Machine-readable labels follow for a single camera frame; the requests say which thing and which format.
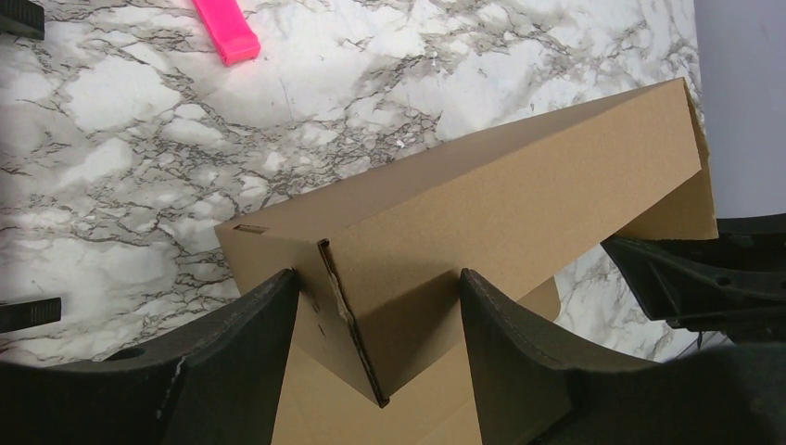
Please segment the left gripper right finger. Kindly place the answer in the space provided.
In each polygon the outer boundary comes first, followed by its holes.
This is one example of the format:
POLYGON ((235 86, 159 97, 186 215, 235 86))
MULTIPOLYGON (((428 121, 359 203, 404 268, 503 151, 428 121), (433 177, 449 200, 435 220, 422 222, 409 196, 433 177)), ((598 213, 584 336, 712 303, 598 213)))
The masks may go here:
POLYGON ((486 444, 781 444, 785 348, 714 348, 651 362, 587 341, 460 278, 463 331, 486 444))

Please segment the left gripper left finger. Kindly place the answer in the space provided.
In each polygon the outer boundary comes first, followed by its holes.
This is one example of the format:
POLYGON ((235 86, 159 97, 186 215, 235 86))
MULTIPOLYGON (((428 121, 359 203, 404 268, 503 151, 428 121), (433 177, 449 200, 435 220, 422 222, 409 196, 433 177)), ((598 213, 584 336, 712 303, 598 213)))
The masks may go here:
POLYGON ((268 444, 298 310, 284 269, 101 362, 1 366, 5 444, 268 444))

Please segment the brown cardboard box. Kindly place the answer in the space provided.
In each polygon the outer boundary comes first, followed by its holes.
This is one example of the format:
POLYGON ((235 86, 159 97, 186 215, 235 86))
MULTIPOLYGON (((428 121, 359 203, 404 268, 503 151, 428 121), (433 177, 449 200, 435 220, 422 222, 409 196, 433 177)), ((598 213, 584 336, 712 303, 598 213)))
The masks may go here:
POLYGON ((554 276, 607 237, 717 235, 682 79, 471 133, 215 232, 241 293, 300 278, 276 444, 478 444, 463 269, 552 321, 554 276))

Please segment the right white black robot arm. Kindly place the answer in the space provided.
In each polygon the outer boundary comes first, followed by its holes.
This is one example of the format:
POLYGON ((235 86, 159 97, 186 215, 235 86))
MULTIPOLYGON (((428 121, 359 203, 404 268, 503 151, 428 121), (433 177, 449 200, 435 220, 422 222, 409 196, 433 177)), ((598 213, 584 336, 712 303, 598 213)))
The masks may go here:
POLYGON ((643 313, 672 328, 732 342, 785 339, 785 216, 721 219, 710 240, 614 235, 602 248, 643 313))

